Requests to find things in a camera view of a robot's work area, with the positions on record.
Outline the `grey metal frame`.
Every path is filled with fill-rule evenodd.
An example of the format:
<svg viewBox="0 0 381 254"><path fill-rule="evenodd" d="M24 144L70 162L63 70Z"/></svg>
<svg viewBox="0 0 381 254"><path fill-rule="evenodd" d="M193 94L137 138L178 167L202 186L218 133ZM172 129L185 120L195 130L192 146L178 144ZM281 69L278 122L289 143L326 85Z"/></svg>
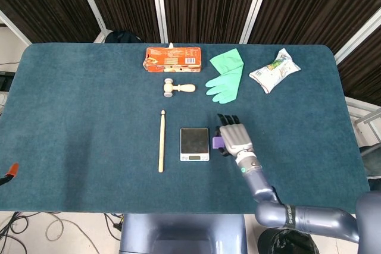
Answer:
<svg viewBox="0 0 381 254"><path fill-rule="evenodd" d="M345 97L359 146L381 143L381 106Z"/></svg>

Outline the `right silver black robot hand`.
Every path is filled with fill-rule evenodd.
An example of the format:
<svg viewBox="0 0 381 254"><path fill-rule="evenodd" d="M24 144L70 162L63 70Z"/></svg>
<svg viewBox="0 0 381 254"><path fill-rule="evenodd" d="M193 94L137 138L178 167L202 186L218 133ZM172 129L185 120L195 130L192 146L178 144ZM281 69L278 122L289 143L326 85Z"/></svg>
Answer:
<svg viewBox="0 0 381 254"><path fill-rule="evenodd" d="M254 153L253 144L245 126L240 122L236 115L217 114L221 126L216 127L217 136L222 138L223 147L218 151L224 157L238 157L240 152Z"/></svg>

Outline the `silver digital kitchen scale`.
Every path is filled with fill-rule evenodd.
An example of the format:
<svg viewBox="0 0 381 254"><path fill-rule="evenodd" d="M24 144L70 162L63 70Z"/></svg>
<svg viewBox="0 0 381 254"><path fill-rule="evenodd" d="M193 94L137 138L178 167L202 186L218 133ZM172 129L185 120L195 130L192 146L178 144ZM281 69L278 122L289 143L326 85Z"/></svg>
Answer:
<svg viewBox="0 0 381 254"><path fill-rule="evenodd" d="M205 127L180 129L180 160L208 162L210 160L209 130Z"/></svg>

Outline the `small wooden mallet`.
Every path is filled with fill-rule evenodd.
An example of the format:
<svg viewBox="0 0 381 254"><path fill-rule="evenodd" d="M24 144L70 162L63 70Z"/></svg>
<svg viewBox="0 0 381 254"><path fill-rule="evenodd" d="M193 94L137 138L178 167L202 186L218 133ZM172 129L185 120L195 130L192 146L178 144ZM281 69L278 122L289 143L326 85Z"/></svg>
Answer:
<svg viewBox="0 0 381 254"><path fill-rule="evenodd" d="M192 93L196 91L196 86L194 84L178 84L175 85L173 83L173 80L171 78L164 79L164 86L163 86L163 95L166 98L172 97L173 92L187 92Z"/></svg>

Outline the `green rubber glove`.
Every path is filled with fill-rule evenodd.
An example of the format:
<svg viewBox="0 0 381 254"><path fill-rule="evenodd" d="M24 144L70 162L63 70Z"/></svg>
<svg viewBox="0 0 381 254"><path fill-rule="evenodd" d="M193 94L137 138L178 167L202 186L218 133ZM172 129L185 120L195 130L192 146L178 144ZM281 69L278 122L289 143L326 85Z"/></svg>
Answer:
<svg viewBox="0 0 381 254"><path fill-rule="evenodd" d="M219 75L208 82L206 95L213 96L212 101L226 104L237 98L244 62L239 51L231 49L210 59L210 63Z"/></svg>

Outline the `white partition frame post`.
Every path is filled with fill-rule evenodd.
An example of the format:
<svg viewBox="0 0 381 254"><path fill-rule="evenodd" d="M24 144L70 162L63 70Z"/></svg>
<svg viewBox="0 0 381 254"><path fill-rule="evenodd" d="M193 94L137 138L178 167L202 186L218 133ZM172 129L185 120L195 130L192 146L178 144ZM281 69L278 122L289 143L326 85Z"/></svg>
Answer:
<svg viewBox="0 0 381 254"><path fill-rule="evenodd" d="M242 30L239 44L247 44L258 17L263 0L252 0L248 15Z"/></svg>
<svg viewBox="0 0 381 254"><path fill-rule="evenodd" d="M0 10L0 20L27 46L32 42L21 32L21 30Z"/></svg>
<svg viewBox="0 0 381 254"><path fill-rule="evenodd" d="M161 43L169 43L164 0L154 0Z"/></svg>
<svg viewBox="0 0 381 254"><path fill-rule="evenodd" d="M360 44L362 44L381 25L381 7L362 25L362 27L335 53L339 65Z"/></svg>
<svg viewBox="0 0 381 254"><path fill-rule="evenodd" d="M90 9L96 19L96 22L98 23L100 32L99 35L94 40L95 43L104 43L106 37L111 33L111 30L108 30L105 25L105 21L99 11L99 8L95 2L95 0L87 0Z"/></svg>

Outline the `wooden drumstick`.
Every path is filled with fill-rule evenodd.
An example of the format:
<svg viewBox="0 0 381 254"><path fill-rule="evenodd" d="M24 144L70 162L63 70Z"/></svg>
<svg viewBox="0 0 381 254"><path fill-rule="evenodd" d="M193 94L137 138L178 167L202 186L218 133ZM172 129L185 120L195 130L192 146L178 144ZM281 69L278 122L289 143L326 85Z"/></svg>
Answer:
<svg viewBox="0 0 381 254"><path fill-rule="evenodd" d="M161 111L158 172L164 172L165 110Z"/></svg>

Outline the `orange cardboard box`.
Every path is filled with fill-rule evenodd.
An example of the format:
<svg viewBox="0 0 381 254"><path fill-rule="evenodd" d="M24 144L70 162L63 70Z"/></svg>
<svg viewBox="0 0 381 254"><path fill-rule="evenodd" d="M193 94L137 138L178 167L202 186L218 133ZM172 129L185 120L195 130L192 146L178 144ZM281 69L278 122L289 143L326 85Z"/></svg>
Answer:
<svg viewBox="0 0 381 254"><path fill-rule="evenodd" d="M143 67L150 73L197 73L202 70L201 48L149 47Z"/></svg>

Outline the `blue robot torso base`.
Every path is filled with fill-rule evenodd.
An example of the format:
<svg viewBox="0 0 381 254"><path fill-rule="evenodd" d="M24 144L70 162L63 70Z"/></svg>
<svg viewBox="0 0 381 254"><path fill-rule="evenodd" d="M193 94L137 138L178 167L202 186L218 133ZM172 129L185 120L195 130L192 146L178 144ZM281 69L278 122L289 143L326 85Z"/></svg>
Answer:
<svg viewBox="0 0 381 254"><path fill-rule="evenodd" d="M242 214L125 214L119 254L248 254Z"/></svg>

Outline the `white printed snack bag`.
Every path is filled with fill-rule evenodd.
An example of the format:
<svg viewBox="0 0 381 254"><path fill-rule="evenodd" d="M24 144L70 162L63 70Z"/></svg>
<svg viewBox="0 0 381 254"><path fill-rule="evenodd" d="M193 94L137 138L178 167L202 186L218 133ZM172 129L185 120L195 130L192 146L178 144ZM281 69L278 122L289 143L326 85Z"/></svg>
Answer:
<svg viewBox="0 0 381 254"><path fill-rule="evenodd" d="M272 63L252 71L249 77L263 88L265 94L269 94L288 75L300 70L301 68L294 63L290 54L283 48Z"/></svg>

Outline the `black box device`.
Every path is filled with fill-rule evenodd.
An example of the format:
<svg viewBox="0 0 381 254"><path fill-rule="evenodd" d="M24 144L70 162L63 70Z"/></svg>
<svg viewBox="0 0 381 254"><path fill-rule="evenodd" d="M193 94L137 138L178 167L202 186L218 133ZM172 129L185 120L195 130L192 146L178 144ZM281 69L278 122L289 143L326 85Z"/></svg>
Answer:
<svg viewBox="0 0 381 254"><path fill-rule="evenodd" d="M15 72L0 71L0 92L9 92Z"/></svg>

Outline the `black bin with bag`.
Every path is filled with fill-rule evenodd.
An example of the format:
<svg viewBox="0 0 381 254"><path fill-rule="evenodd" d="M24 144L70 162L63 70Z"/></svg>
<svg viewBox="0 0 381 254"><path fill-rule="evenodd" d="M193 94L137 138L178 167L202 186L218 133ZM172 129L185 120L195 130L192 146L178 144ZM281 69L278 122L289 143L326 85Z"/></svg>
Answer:
<svg viewBox="0 0 381 254"><path fill-rule="evenodd" d="M257 243L259 254L320 254L309 234L288 229L266 229Z"/></svg>

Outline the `black bag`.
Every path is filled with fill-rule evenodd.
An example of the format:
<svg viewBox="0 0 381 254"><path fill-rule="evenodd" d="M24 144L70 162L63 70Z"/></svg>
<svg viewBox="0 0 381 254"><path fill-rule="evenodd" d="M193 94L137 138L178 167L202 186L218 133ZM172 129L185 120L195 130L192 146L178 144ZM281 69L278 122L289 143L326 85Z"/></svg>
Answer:
<svg viewBox="0 0 381 254"><path fill-rule="evenodd" d="M104 43L144 43L144 41L129 31L112 31Z"/></svg>

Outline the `teal table cloth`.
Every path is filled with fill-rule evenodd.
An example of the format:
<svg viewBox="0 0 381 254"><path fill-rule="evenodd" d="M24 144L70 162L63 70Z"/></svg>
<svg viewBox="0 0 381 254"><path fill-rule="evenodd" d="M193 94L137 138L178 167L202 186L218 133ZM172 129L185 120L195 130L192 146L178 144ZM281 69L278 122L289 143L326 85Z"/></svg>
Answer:
<svg viewBox="0 0 381 254"><path fill-rule="evenodd" d="M199 73L172 73L193 93L163 96L164 73L143 68L146 44L40 43L23 53L0 115L0 211L254 213L232 157L180 160L180 129L217 114L246 127L269 183L284 203L355 211L369 190L338 68L324 45L288 45L300 71L269 94L249 77L280 45L238 45L244 62L237 98L213 102L210 59L232 45L202 45ZM158 172L165 110L164 172Z"/></svg>

